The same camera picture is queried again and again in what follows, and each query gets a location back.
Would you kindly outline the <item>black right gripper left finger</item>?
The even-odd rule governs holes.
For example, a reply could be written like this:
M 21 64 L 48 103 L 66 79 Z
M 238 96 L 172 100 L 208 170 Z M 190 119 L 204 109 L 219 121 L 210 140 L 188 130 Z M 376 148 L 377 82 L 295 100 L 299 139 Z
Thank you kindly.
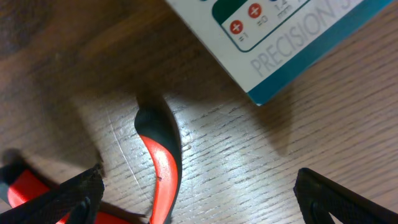
M 16 208 L 1 214 L 1 223 L 67 223 L 93 224 L 103 197 L 101 166 L 92 168 L 61 183 Z

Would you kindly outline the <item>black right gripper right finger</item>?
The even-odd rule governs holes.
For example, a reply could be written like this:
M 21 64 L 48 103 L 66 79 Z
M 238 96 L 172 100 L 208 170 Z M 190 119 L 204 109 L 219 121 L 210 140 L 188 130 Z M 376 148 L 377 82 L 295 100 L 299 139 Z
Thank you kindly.
M 294 186 L 306 224 L 397 223 L 397 214 L 309 168 L 298 171 Z

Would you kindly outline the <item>red black handled pliers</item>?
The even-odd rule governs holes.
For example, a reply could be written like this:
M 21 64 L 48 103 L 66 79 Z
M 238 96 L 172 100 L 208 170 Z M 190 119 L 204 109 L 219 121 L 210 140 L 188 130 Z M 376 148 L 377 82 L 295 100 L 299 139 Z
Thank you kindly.
M 182 152 L 175 120 L 162 99 L 138 100 L 134 127 L 152 159 L 155 169 L 155 194 L 149 223 L 170 223 L 172 211 L 182 181 Z M 11 149 L 1 167 L 1 199 L 10 209 L 56 187 L 47 185 L 41 176 Z M 125 223 L 125 220 L 101 211 L 101 203 L 94 223 Z M 57 223 L 67 223 L 62 218 Z

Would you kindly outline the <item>white teal screwdriver set box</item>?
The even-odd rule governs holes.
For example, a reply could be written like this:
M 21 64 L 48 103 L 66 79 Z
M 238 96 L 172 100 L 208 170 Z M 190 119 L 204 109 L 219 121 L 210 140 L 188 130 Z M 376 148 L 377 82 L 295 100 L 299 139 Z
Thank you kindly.
M 257 105 L 392 0 L 167 0 Z

